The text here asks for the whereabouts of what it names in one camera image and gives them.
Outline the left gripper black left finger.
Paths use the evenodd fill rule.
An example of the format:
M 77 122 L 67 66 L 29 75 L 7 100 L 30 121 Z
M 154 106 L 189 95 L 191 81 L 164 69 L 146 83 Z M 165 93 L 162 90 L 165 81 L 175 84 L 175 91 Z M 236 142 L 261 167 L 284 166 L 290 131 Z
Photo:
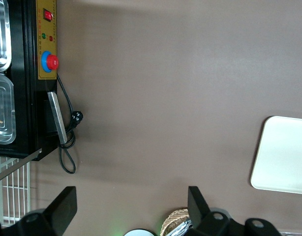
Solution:
M 31 211 L 10 227 L 0 223 L 0 236 L 62 236 L 76 213 L 76 187 L 68 186 L 47 208 Z

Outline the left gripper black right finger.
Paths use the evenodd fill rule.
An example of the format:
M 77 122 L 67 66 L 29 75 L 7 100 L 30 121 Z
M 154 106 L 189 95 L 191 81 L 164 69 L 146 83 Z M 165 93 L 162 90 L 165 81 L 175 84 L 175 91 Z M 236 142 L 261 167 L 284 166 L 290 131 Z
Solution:
M 279 236 L 281 233 L 267 220 L 249 218 L 236 222 L 220 210 L 211 210 L 197 186 L 188 188 L 187 208 L 192 228 L 188 236 Z

